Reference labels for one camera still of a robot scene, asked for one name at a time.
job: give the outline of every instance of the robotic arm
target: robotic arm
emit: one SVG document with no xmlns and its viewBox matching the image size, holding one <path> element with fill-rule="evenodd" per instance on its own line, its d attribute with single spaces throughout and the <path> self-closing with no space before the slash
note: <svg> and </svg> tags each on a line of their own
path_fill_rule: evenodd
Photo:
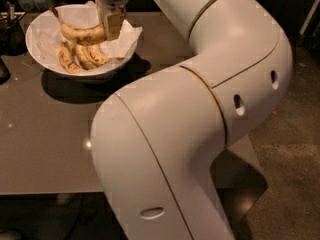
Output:
<svg viewBox="0 0 320 240">
<path fill-rule="evenodd" d="M 92 155 L 128 239 L 234 239 L 209 168 L 288 86 L 292 53 L 255 0 L 154 0 L 195 56 L 118 90 Z"/>
</svg>

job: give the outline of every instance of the bowl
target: bowl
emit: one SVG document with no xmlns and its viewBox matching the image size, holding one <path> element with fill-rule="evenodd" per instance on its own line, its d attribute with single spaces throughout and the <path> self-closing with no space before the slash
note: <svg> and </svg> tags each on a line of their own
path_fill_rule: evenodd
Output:
<svg viewBox="0 0 320 240">
<path fill-rule="evenodd" d="M 78 28 L 90 28 L 99 24 L 98 13 L 93 2 L 56 7 L 61 18 Z M 101 83 L 109 80 L 134 54 L 142 28 L 133 28 L 124 20 L 120 36 L 114 41 L 100 44 L 101 52 L 111 60 L 95 69 L 80 74 L 68 73 L 58 59 L 58 48 L 65 38 L 60 23 L 51 11 L 36 17 L 26 31 L 26 46 L 30 55 L 43 67 L 66 78 L 83 83 Z"/>
</svg>

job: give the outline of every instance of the tabletop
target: tabletop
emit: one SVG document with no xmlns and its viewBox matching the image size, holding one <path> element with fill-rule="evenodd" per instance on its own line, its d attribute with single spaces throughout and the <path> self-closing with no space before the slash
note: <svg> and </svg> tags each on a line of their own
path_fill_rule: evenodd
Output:
<svg viewBox="0 0 320 240">
<path fill-rule="evenodd" d="M 24 32 L 37 16 L 21 20 Z M 97 109 L 126 84 L 192 56 L 163 13 L 128 13 L 127 20 L 143 27 L 136 53 L 102 84 L 57 75 L 28 52 L 1 56 L 11 78 L 0 85 L 0 195 L 102 191 L 90 144 Z"/>
</svg>

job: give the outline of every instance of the bunch of bananas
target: bunch of bananas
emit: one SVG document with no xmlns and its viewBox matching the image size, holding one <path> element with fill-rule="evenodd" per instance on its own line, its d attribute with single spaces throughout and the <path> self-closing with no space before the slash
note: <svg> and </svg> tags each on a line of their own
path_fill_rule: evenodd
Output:
<svg viewBox="0 0 320 240">
<path fill-rule="evenodd" d="M 58 19 L 61 33 L 66 41 L 60 44 L 58 58 L 61 66 L 70 74 L 79 74 L 85 70 L 100 67 L 110 60 L 100 51 L 100 43 L 106 40 L 103 24 L 93 28 L 79 29 L 60 17 L 56 8 L 50 8 Z"/>
</svg>

